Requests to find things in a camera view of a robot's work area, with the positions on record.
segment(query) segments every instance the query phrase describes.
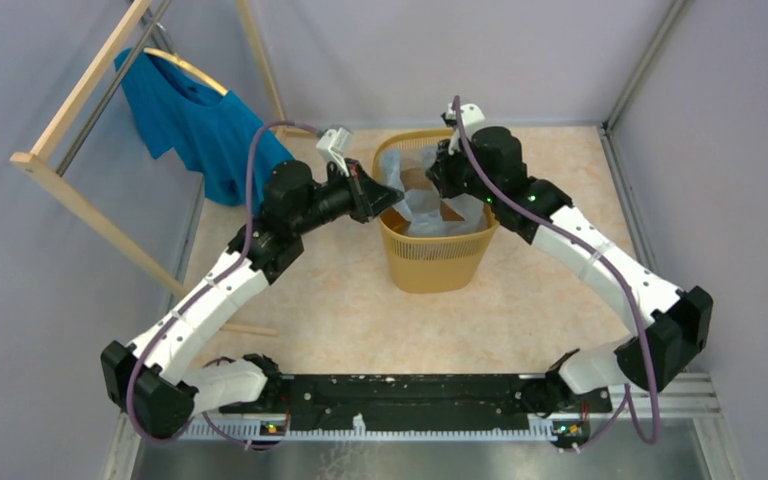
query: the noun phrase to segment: floor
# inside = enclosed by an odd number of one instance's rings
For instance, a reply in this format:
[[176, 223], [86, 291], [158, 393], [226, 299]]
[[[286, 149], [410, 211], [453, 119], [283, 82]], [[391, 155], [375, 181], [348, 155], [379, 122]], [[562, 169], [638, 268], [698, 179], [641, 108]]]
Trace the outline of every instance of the floor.
[[[404, 130], [358, 131], [347, 155], [371, 171], [378, 145]], [[531, 175], [551, 180], [609, 238], [631, 241], [595, 127], [515, 128]], [[310, 138], [285, 141], [323, 180]], [[185, 286], [213, 266], [245, 222], [242, 207], [206, 201]], [[498, 229], [472, 283], [411, 295], [392, 283], [377, 225], [348, 218], [304, 239], [305, 254], [230, 323], [276, 328], [262, 337], [218, 332], [194, 365], [262, 353], [288, 373], [539, 372], [564, 352], [627, 333], [579, 279], [518, 236]]]

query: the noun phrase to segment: blue shirt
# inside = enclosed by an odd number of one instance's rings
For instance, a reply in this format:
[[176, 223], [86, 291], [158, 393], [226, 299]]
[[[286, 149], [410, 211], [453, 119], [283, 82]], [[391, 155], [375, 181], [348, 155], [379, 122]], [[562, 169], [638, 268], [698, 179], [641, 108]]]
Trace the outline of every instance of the blue shirt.
[[[114, 60], [118, 70], [129, 50]], [[188, 170], [204, 174], [207, 198], [223, 205], [245, 202], [246, 159], [263, 122], [235, 95], [224, 97], [190, 79], [177, 66], [140, 53], [122, 81], [137, 130], [154, 159], [174, 148]], [[257, 214], [272, 169], [293, 156], [271, 132], [257, 145], [253, 205]]]

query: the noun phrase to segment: yellow laundry basket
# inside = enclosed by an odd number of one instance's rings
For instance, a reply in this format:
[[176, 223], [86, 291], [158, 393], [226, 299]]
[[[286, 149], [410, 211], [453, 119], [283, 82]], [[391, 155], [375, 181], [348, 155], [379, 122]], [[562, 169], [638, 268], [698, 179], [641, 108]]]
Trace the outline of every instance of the yellow laundry basket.
[[[381, 155], [397, 149], [400, 153], [417, 151], [428, 145], [436, 145], [444, 138], [449, 138], [449, 129], [422, 130], [396, 135], [381, 144], [375, 152], [372, 174], [381, 182], [379, 167]], [[414, 238], [401, 235], [408, 227], [408, 222], [394, 209], [390, 208], [379, 217], [381, 238], [390, 264], [393, 283], [409, 293], [449, 292], [465, 287], [478, 268], [499, 222], [484, 207], [487, 216], [487, 229], [469, 235], [453, 237]]]

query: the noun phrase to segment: purple hose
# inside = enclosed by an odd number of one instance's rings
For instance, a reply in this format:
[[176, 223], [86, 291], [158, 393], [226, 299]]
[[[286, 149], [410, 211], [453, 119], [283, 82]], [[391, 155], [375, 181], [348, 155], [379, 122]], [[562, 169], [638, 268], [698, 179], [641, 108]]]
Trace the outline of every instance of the purple hose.
[[632, 423], [634, 423], [634, 428], [637, 430], [637, 434], [640, 436], [640, 439], [649, 445], [654, 445], [658, 442], [658, 437], [661, 434], [661, 417], [660, 408], [658, 406], [658, 386], [655, 382], [655, 368], [652, 365], [652, 352], [649, 349], [649, 339], [646, 338], [645, 334], [646, 326], [643, 324], [643, 317], [640, 315], [640, 308], [637, 306], [637, 301], [634, 299], [634, 292], [631, 290], [631, 286], [625, 280], [625, 277], [622, 276], [622, 273], [620, 273], [617, 267], [607, 258], [599, 255], [598, 250], [596, 250], [596, 248], [594, 248], [592, 245], [585, 242], [578, 236], [524, 209], [516, 202], [508, 198], [508, 196], [505, 195], [499, 189], [499, 187], [494, 185], [487, 174], [484, 173], [484, 170], [481, 169], [481, 165], [478, 164], [478, 159], [475, 158], [475, 154], [472, 152], [472, 147], [469, 145], [469, 141], [467, 141], [468, 137], [466, 135], [466, 128], [464, 127], [463, 116], [461, 113], [460, 95], [455, 95], [455, 98], [452, 100], [452, 109], [454, 109], [455, 116], [457, 117], [457, 127], [458, 132], [460, 133], [461, 146], [463, 147], [464, 153], [466, 153], [466, 156], [469, 159], [469, 163], [472, 164], [472, 168], [475, 169], [475, 173], [478, 174], [478, 177], [481, 178], [481, 181], [484, 182], [484, 185], [486, 185], [487, 188], [490, 189], [490, 191], [499, 198], [499, 200], [501, 200], [505, 205], [511, 207], [515, 212], [531, 220], [532, 222], [546, 227], [558, 235], [566, 238], [567, 240], [583, 248], [587, 253], [597, 256], [599, 261], [602, 262], [602, 265], [604, 265], [605, 268], [611, 272], [611, 275], [613, 275], [617, 280], [617, 283], [620, 284], [620, 288], [625, 294], [625, 298], [628, 300], [628, 304], [631, 307], [631, 315], [634, 318], [634, 325], [637, 327], [637, 336], [640, 339], [640, 349], [643, 353], [643, 367], [646, 370], [646, 383], [650, 392], [649, 401], [652, 405], [652, 436], [646, 437], [646, 435], [643, 433], [640, 421], [637, 418], [637, 413], [634, 410], [634, 402], [631, 399], [631, 388], [626, 385], [625, 396], [623, 397], [623, 401], [620, 406], [614, 412], [614, 415], [611, 416], [608, 422], [605, 423], [605, 425], [603, 425], [602, 428], [599, 429], [593, 438], [591, 438], [590, 441], [588, 441], [585, 445], [590, 445], [593, 443], [593, 441], [600, 438], [602, 433], [614, 424], [614, 421], [616, 421], [617, 417], [619, 417], [619, 414], [622, 412], [626, 404], [628, 404], [629, 411], [631, 412]]
[[[289, 120], [276, 120], [274, 122], [269, 122], [261, 126], [259, 129], [257, 129], [257, 132], [255, 132], [254, 137], [252, 138], [251, 145], [249, 146], [249, 156], [246, 161], [246, 206], [249, 206], [252, 204], [253, 200], [253, 181], [252, 178], [254, 177], [254, 162], [255, 162], [255, 153], [257, 152], [257, 144], [260, 142], [260, 138], [263, 136], [264, 133], [266, 133], [267, 130], [273, 127], [296, 127], [300, 128], [302, 130], [308, 131], [310, 133], [313, 133], [314, 135], [317, 135], [319, 131], [307, 124], [304, 123], [296, 123]], [[246, 220], [246, 234], [245, 234], [245, 240], [243, 242], [243, 250], [240, 252], [240, 258], [237, 259], [236, 262], [231, 264], [230, 267], [225, 269], [222, 273], [216, 276], [216, 278], [213, 279], [215, 283], [219, 283], [222, 280], [224, 280], [228, 275], [233, 273], [237, 268], [239, 268], [243, 262], [246, 260], [246, 256], [249, 254], [249, 250], [251, 249], [251, 239], [252, 239], [252, 232], [254, 229], [254, 226], [252, 225], [251, 218], [248, 218]], [[186, 302], [181, 305], [181, 308], [178, 310], [178, 315], [183, 315], [184, 312], [186, 312], [190, 307], [193, 306], [201, 297], [203, 297], [207, 292], [210, 291], [212, 287], [210, 285], [205, 285], [201, 288], [201, 290], [196, 291], [192, 296], [190, 296], [189, 299], [187, 299]], [[172, 435], [169, 438], [166, 439], [160, 439], [155, 438], [151, 436], [148, 432], [145, 431], [145, 429], [140, 425], [139, 421], [137, 420], [136, 413], [134, 412], [134, 386], [137, 383], [137, 376], [140, 370], [143, 368], [143, 365], [145, 365], [145, 361], [148, 358], [148, 356], [151, 354], [151, 352], [157, 347], [157, 344], [160, 343], [160, 339], [166, 336], [167, 332], [169, 332], [169, 329], [172, 328], [172, 325], [175, 324], [175, 322], [178, 320], [177, 317], [173, 316], [170, 318], [168, 322], [166, 322], [162, 327], [160, 327], [160, 330], [157, 331], [157, 333], [154, 335], [154, 337], [149, 340], [148, 344], [143, 349], [143, 353], [139, 356], [137, 359], [137, 363], [134, 365], [134, 369], [131, 371], [131, 377], [128, 379], [128, 389], [125, 391], [125, 410], [128, 413], [128, 419], [131, 421], [131, 425], [134, 427], [134, 430], [145, 440], [158, 443], [158, 444], [165, 444], [172, 442], [176, 440], [178, 437], [184, 434], [185, 431], [187, 431], [187, 427], [190, 424], [190, 421], [192, 419], [187, 420], [187, 423], [177, 432], [175, 432], [174, 435]], [[215, 431], [217, 431], [220, 435], [223, 437], [225, 436], [225, 432], [219, 431], [219, 429], [216, 427], [216, 425], [213, 424], [208, 419], [208, 425], [214, 428]]]

